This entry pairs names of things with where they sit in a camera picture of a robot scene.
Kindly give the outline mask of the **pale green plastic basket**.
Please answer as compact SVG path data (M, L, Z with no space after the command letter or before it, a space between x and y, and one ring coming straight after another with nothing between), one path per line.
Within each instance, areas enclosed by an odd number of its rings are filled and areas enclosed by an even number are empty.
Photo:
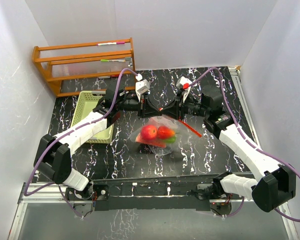
M81 120L96 107L98 101L105 95L105 91L81 91L77 99L76 108L71 122L71 127L78 124ZM87 140L90 144L110 144L112 142L114 125L106 130L98 132L96 135Z

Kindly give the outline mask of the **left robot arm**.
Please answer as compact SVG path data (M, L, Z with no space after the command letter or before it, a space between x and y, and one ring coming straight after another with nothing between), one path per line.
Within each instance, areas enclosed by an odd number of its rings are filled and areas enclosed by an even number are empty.
M93 195L90 180L72 167L72 155L96 134L106 130L120 116L120 111L136 111L141 118L156 117L162 111L146 93L131 96L128 91L107 91L96 107L79 123L54 136L44 135L37 149L34 170L52 180L75 189L83 200Z

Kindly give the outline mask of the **clear zip top bag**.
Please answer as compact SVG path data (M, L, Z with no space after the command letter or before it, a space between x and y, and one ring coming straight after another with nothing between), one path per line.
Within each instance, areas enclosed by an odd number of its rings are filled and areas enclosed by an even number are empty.
M183 120L162 115L149 118L148 122L130 134L129 140L148 146L157 156L165 156L201 137L202 134Z

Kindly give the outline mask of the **red fake wax apple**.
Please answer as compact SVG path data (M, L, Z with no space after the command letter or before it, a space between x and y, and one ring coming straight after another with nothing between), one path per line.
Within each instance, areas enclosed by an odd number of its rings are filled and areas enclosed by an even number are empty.
M175 135L175 131L167 126L162 125L157 129L157 138L159 139L164 140Z

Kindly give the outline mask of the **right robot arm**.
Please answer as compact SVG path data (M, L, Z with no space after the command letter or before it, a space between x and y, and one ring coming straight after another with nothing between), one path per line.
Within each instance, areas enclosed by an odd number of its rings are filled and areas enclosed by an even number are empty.
M223 109L223 95L213 85L202 89L195 100L189 89L180 89L174 100L163 107L162 114L182 120L186 114L203 117L206 129L227 145L253 174L253 178L226 172L213 180L213 194L223 199L236 194L253 200L264 212L270 212L296 195L296 174L286 165L261 153L261 149L235 125Z

